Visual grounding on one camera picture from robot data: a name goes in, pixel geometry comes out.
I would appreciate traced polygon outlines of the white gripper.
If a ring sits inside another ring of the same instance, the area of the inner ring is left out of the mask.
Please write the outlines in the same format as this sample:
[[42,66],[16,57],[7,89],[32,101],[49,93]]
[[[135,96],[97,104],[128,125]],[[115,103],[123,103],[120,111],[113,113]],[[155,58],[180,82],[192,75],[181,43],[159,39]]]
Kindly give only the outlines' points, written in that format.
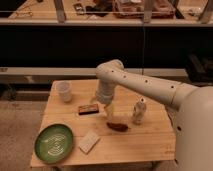
[[95,103],[97,100],[102,104],[108,104],[104,107],[104,110],[109,119],[114,116],[114,104],[111,103],[114,98],[115,85],[100,81],[96,90],[96,97],[92,97],[90,103]]

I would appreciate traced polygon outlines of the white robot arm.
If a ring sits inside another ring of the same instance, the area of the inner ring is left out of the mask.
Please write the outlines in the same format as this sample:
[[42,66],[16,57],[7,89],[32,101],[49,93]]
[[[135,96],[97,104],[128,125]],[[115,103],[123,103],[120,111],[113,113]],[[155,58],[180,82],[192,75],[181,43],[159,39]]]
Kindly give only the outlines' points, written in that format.
[[174,171],[213,171],[213,86],[129,73],[118,59],[99,64],[95,74],[95,96],[102,104],[112,102],[120,85],[177,111]]

